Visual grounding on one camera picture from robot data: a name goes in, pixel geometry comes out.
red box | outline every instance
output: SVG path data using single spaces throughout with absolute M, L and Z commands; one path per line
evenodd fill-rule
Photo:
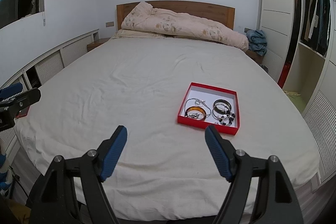
M 200 100 L 204 100 L 206 98 L 205 104 L 212 110 L 213 102 L 217 99 L 225 99 L 228 102 L 231 102 L 232 112 L 236 115 L 235 120 L 233 121 L 231 126 L 223 126 L 220 124 L 215 124 L 217 122 L 212 116 L 206 118 L 207 121 L 200 121 L 196 119 L 191 119 L 184 116 L 184 104 L 189 98 L 198 98 Z M 191 105 L 193 105 L 193 100 L 188 101 Z M 238 108 L 238 99 L 237 92 L 227 89 L 218 88 L 210 85 L 203 85 L 198 83 L 191 83 L 188 91 L 183 99 L 180 110 L 177 115 L 177 122 L 181 124 L 185 124 L 192 127 L 205 129 L 209 125 L 214 125 L 215 128 L 220 133 L 226 133 L 230 135 L 236 135 L 239 127 L 240 127 L 240 117 L 239 117 L 239 108 Z

green mat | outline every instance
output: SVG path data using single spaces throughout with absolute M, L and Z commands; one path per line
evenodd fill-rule
M 289 92 L 285 91 L 287 97 L 292 101 L 292 103 L 296 106 L 298 111 L 302 113 L 305 110 L 306 103 L 302 99 L 301 94 L 298 94 L 297 92 Z

wall outlet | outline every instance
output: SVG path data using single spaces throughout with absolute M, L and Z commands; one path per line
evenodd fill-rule
M 114 26 L 114 21 L 106 22 L 106 27 L 113 27 L 113 26 Z

bed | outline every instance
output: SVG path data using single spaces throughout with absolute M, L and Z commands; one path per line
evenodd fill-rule
M 234 8 L 188 1 L 149 3 L 233 28 Z M 136 5 L 117 7 L 118 28 Z M 40 102 L 14 129 L 44 174 L 56 155 L 81 156 L 122 124 L 128 141 L 104 183 L 117 217 L 151 221 L 215 215 L 229 184 L 216 169 L 204 131 L 176 123 L 191 82 L 236 91 L 241 125 L 235 136 L 223 138 L 254 157 L 277 155 L 294 188 L 302 191 L 304 185 L 308 191 L 320 156 L 307 124 L 260 66 L 241 49 L 219 43 L 172 37 L 111 39 L 45 83 Z M 75 186 L 78 200 L 85 203 L 80 180 Z M 256 188 L 254 179 L 247 215 Z

cable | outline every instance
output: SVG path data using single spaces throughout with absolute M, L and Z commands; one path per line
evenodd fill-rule
M 30 199 L 30 197 L 29 197 L 29 195 L 27 194 L 27 192 L 26 192 L 26 190 L 23 188 L 23 186 L 21 185 L 21 183 L 19 182 L 19 180 L 20 180 L 20 176 L 19 175 L 17 175 L 17 174 L 15 174 L 15 172 L 14 172 L 14 170 L 13 170 L 13 167 L 11 167 L 11 166 L 9 166 L 10 168 L 11 168 L 11 170 L 12 170 L 12 172 L 13 172 L 13 179 L 15 180 L 15 182 L 21 187 L 21 189 L 23 190 L 23 192 L 25 193 L 25 195 L 26 195 L 26 197 L 27 197 L 27 200 L 31 203 L 31 204 L 33 204 L 32 203 L 32 201 L 31 201 L 31 199 Z

